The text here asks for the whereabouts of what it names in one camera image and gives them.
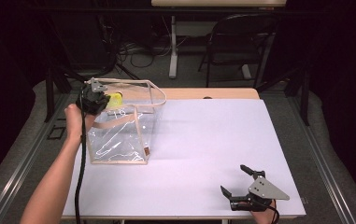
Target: table leg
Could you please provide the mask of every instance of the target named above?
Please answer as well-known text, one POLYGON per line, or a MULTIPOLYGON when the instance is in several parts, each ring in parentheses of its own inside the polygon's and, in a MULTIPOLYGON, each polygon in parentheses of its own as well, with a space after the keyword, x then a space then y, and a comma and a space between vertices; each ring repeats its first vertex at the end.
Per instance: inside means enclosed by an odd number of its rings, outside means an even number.
POLYGON ((175 16, 172 16, 171 21, 171 64, 169 67, 169 78, 176 78, 177 77, 177 70, 178 70, 178 53, 177 53, 177 24, 175 21, 175 16))

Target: human arm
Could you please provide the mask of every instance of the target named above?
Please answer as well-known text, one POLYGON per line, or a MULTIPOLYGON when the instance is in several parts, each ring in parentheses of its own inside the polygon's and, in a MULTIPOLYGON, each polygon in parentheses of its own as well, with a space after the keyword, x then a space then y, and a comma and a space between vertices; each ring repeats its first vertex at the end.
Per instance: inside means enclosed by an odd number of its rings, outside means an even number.
MULTIPOLYGON (((59 223, 70 189, 78 147, 81 143, 81 111, 69 105, 66 115, 67 137, 52 166, 41 179, 26 205, 21 223, 59 223)), ((87 115, 87 130, 92 127, 95 116, 87 115)))
MULTIPOLYGON (((270 204, 271 207, 276 208, 277 204, 276 201, 273 200, 270 204)), ((250 213, 253 215, 254 220, 256 221, 257 224, 271 224, 274 221, 274 214, 275 212, 269 208, 267 208, 263 212, 252 212, 250 213)))

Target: transparent plastic container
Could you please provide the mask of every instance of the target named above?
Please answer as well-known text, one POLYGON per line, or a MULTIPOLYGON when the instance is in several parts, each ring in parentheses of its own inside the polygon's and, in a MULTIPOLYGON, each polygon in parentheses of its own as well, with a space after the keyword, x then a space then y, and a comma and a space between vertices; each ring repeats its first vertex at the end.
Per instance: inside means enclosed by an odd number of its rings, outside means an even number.
POLYGON ((147 164, 166 96, 148 80, 96 78, 110 101, 88 132, 92 163, 147 164))

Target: white table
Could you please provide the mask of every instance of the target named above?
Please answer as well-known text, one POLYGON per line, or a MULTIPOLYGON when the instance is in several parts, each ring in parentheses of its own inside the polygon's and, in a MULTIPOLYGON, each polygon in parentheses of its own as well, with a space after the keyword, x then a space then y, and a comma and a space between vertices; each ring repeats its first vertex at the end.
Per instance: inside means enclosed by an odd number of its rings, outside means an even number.
MULTIPOLYGON (((212 90, 204 95, 212 96, 212 90)), ((253 178, 240 164, 265 170, 267 179, 291 197, 278 201, 281 218, 306 214, 262 100, 182 98, 165 104, 149 164, 90 164, 87 159, 82 218, 251 218, 249 212, 231 211, 221 194, 221 185, 234 196, 248 193, 253 178)), ((80 153, 63 218, 75 215, 79 163, 80 153)))
MULTIPOLYGON (((151 4, 154 7, 285 7, 286 0, 151 0, 151 4)), ((194 22, 194 29, 199 30, 201 33, 204 31, 211 31, 214 23, 205 22, 200 24, 194 22)), ((169 77, 176 78, 178 70, 178 50, 177 50, 177 22, 175 16, 172 16, 171 20, 171 63, 169 67, 169 77)))

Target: office chair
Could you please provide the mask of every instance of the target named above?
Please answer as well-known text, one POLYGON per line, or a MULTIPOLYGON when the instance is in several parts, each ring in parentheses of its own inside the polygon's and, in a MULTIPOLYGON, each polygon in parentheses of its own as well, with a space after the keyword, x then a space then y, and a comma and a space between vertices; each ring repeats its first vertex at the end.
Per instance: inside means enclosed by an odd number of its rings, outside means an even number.
POLYGON ((240 69, 244 64, 258 64, 256 76, 252 78, 256 87, 266 40, 277 25, 278 19, 269 14, 235 14, 218 21, 208 35, 206 53, 198 68, 200 71, 207 63, 206 86, 209 86, 210 65, 239 65, 240 69))

